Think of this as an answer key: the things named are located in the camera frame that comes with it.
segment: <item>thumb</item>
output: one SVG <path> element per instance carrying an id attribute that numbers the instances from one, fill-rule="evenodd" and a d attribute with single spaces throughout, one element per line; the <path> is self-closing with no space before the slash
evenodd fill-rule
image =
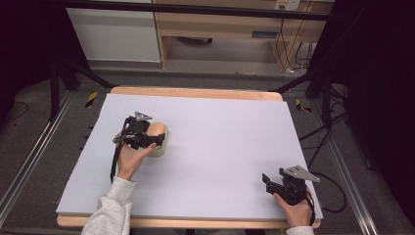
<path id="1" fill-rule="evenodd" d="M 151 145 L 149 145 L 149 147 L 143 149 L 141 151 L 141 153 L 143 153 L 144 155 L 149 155 L 153 150 L 155 150 L 157 144 L 156 143 L 152 143 Z"/>
<path id="2" fill-rule="evenodd" d="M 287 207 L 287 203 L 286 203 L 286 201 L 283 199 L 283 198 L 281 198 L 281 196 L 279 195 L 279 194 L 277 194 L 277 193 L 274 193 L 273 195 L 272 195 L 273 197 L 274 197 L 274 199 L 275 199 L 275 201 L 277 201 L 277 203 L 283 208 L 283 209 L 285 209 L 286 207 Z"/>

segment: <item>electrical outlet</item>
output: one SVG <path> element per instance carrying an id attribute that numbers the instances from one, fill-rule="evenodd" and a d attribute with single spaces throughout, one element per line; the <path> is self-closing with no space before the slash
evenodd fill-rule
<path id="1" fill-rule="evenodd" d="M 274 10 L 285 11 L 289 0 L 277 0 L 275 2 Z"/>
<path id="2" fill-rule="evenodd" d="M 296 11 L 299 8 L 300 0 L 288 0 L 286 11 Z"/>
<path id="3" fill-rule="evenodd" d="M 274 10 L 296 11 L 299 8 L 300 0 L 277 0 Z"/>

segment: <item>wooden table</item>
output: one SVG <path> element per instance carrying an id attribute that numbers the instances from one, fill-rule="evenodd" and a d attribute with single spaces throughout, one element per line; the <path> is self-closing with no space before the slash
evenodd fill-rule
<path id="1" fill-rule="evenodd" d="M 275 0 L 152 0 L 154 4 L 231 7 L 274 10 Z M 298 12 L 330 13 L 334 0 L 300 1 Z M 267 40 L 280 71 L 292 69 L 290 60 L 299 43 L 317 43 L 325 22 L 268 18 L 210 16 L 198 14 L 155 13 L 161 52 L 161 65 L 166 67 L 171 37 Z M 256 37 L 254 32 L 274 32 L 278 36 Z"/>
<path id="2" fill-rule="evenodd" d="M 152 95 L 192 98 L 218 98 L 240 100 L 283 101 L 278 93 L 259 92 L 248 90 L 213 90 L 187 88 L 158 88 L 158 87 L 116 87 L 113 94 Z M 81 227 L 85 225 L 89 215 L 59 214 L 58 224 L 64 227 Z M 316 219 L 313 227 L 320 226 L 320 219 Z M 288 228 L 287 221 L 273 220 L 209 220 L 209 219 L 170 219 L 131 217 L 131 227 L 154 228 L 247 228 L 247 229 L 283 229 Z"/>

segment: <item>white paper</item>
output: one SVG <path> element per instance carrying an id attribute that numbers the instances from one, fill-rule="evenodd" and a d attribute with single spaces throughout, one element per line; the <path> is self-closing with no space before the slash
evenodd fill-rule
<path id="1" fill-rule="evenodd" d="M 162 157 L 146 158 L 133 180 L 132 215 L 285 219 L 262 174 L 306 168 L 287 104 L 275 101 L 109 94 L 61 199 L 58 213 L 93 213 L 110 186 L 115 145 L 134 112 L 167 125 Z M 312 183 L 316 218 L 322 212 Z"/>

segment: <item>black strap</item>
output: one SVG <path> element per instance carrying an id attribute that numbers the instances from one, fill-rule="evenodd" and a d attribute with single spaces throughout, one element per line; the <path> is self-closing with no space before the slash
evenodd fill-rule
<path id="1" fill-rule="evenodd" d="M 315 220 L 314 200 L 312 199 L 311 194 L 309 194 L 308 192 L 307 192 L 307 195 L 310 196 L 310 199 L 308 199 L 308 197 L 304 197 L 304 198 L 308 202 L 308 204 L 310 205 L 310 208 L 311 208 L 310 226 L 312 226 L 312 224 L 314 223 L 314 220 Z"/>
<path id="2" fill-rule="evenodd" d="M 113 165 L 111 166 L 111 174 L 110 174 L 111 183 L 113 183 L 113 180 L 114 180 L 116 163 L 118 162 L 118 157 L 119 157 L 119 153 L 121 152 L 121 147 L 122 147 L 122 144 L 118 144 L 115 148 L 114 157 L 113 157 Z"/>

